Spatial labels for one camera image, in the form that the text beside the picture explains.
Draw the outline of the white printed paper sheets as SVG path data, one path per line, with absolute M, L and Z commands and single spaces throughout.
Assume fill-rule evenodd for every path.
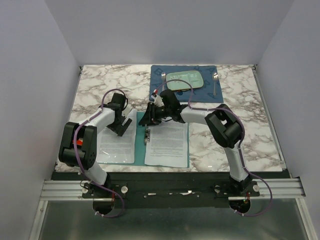
M 170 168 L 189 167 L 189 126 L 173 121 L 149 126 L 144 164 Z

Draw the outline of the teal file folder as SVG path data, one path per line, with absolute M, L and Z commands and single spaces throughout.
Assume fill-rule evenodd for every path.
M 136 136 L 134 145 L 134 163 L 131 164 L 109 164 L 109 165 L 129 165 L 129 166 L 148 166 L 145 164 L 146 145 L 144 144 L 145 130 L 148 127 L 139 126 L 143 112 L 137 111 L 136 114 Z

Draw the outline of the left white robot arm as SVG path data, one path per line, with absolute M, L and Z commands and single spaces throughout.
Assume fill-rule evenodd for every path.
M 58 160 L 80 173 L 94 184 L 93 191 L 101 198 L 111 191 L 110 176 L 100 167 L 98 133 L 108 128 L 118 137 L 123 136 L 132 120 L 123 116 L 128 98 L 123 90 L 111 89 L 103 97 L 98 110 L 81 122 L 67 122 L 63 129 Z

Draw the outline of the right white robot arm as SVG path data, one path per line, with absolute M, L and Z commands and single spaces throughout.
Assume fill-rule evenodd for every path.
M 186 124 L 196 123 L 208 126 L 215 142 L 224 149 L 229 164 L 230 191 L 241 196 L 247 192 L 252 182 L 245 169 L 241 143 L 245 137 L 245 128 L 240 119 L 224 103 L 213 109 L 196 108 L 189 103 L 181 104 L 172 90 L 161 93 L 155 90 L 151 94 L 146 111 L 139 121 L 140 126 L 157 126 L 163 119 Z

